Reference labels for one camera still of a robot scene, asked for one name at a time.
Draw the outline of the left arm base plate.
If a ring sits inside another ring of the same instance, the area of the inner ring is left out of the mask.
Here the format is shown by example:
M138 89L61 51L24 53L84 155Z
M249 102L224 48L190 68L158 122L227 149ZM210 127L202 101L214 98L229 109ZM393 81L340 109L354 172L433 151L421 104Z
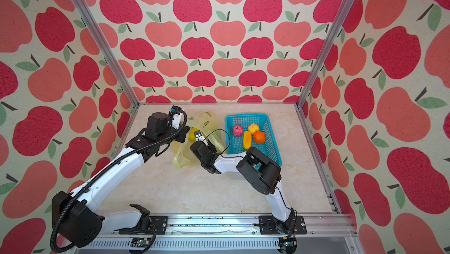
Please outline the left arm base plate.
M121 235L164 235L168 223L167 216L144 215L135 227L119 229Z

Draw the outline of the yellow bell pepper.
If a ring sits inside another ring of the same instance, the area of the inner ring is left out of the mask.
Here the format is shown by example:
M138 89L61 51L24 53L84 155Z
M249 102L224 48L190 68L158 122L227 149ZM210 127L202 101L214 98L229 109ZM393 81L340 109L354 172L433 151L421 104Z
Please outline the yellow bell pepper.
M253 135L256 132L260 131L259 125L252 123L251 125L248 126L247 130L250 132L251 135Z

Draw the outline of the orange fruit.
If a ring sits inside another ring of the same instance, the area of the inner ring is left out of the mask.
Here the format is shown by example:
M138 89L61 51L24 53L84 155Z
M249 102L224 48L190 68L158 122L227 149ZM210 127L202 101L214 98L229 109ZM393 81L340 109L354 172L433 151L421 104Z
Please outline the orange fruit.
M266 140L266 134L264 132L259 131L253 134L255 144L264 144Z

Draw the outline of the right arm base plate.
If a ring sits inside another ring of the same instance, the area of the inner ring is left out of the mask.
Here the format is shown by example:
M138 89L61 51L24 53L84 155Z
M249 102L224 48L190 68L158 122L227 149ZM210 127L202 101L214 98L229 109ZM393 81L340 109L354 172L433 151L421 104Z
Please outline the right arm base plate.
M256 226L262 235L306 235L308 232L303 216L296 216L286 222L273 216L259 216Z

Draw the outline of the yellow banana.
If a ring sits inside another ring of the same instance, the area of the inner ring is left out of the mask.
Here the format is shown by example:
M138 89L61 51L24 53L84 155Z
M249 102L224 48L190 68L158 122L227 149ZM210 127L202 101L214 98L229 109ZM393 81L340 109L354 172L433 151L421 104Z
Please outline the yellow banana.
M190 129L190 131L189 131L189 141L190 142L194 142L194 141L196 141L196 136L195 136L195 132L197 132L198 131L198 129L197 128L191 128Z

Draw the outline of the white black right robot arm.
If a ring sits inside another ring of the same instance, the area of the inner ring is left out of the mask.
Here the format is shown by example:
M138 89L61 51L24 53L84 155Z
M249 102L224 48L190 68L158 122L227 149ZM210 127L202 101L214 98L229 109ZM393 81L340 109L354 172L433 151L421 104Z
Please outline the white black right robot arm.
M255 147L240 154L220 154L211 142L196 141L191 152L211 174L240 173L271 207L274 228L280 234L293 234L296 211L285 199L281 183L281 167Z

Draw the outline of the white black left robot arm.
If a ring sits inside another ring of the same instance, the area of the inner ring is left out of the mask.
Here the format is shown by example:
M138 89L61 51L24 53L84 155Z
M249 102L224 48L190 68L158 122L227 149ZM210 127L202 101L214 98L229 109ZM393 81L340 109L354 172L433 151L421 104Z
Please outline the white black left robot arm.
M140 252L149 250L156 240L157 229L146 208L131 204L119 211L100 211L100 205L134 170L161 155L161 146L169 147L174 141L183 143L190 129L187 118L178 106L173 106L168 113L150 115L146 127L114 160L71 192L56 194L52 199L51 250L59 254L75 246L82 248L99 234L109 232L149 235L149 242Z

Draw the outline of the yellow mango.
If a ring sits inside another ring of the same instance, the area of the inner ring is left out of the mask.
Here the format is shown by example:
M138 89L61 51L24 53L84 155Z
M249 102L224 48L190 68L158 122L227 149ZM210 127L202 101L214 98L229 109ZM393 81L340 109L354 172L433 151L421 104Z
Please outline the yellow mango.
M249 131L245 131L243 134L243 149L248 150L252 145L253 136Z

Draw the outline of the pink dragon fruit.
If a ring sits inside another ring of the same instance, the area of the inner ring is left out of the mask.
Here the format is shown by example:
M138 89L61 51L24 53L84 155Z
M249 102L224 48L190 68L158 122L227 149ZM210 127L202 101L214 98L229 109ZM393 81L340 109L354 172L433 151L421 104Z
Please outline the pink dragon fruit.
M232 134L234 137L240 137L242 136L244 133L243 128L240 125L235 125L232 128Z

